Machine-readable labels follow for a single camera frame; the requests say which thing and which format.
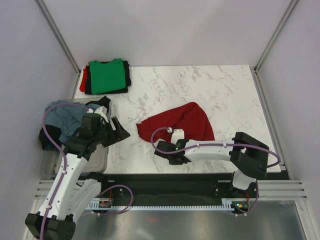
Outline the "dark red t shirt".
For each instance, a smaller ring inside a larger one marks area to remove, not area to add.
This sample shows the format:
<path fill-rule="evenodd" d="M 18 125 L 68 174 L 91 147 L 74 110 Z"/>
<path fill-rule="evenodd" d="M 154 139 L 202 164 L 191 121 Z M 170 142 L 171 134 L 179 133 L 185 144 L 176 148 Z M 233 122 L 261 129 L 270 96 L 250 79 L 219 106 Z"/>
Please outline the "dark red t shirt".
<path fill-rule="evenodd" d="M 215 139 L 211 123 L 204 110 L 195 102 L 153 115 L 136 125 L 138 135 L 146 142 L 156 142 L 162 139 L 171 141 L 171 135 L 166 130 L 159 128 L 182 129 L 186 139 L 198 141 L 213 141 Z"/>

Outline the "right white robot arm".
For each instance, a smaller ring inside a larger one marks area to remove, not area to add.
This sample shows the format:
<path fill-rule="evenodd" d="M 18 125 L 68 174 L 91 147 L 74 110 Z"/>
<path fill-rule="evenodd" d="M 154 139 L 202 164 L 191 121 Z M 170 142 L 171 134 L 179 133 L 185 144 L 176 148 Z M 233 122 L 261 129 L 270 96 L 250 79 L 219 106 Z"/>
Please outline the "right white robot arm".
<path fill-rule="evenodd" d="M 224 140 L 198 141 L 178 139 L 175 143 L 159 141 L 153 145 L 154 154 L 168 160 L 170 165 L 183 165 L 200 160 L 226 161 L 236 170 L 229 191 L 242 196 L 252 183 L 267 178 L 270 148 L 244 132 L 236 132 Z"/>

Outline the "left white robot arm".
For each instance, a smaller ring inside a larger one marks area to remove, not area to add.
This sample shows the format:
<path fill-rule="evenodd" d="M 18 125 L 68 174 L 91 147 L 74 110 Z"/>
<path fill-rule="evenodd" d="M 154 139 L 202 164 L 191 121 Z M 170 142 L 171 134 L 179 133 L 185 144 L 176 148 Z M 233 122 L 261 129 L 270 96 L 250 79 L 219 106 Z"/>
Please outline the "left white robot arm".
<path fill-rule="evenodd" d="M 37 213 L 29 213 L 25 225 L 38 240 L 70 240 L 76 223 L 88 204 L 110 191 L 108 182 L 86 179 L 73 194 L 76 183 L 98 146 L 104 148 L 128 138 L 117 117 L 108 119 L 102 113 L 86 113 L 80 127 L 66 141 L 58 174 Z"/>

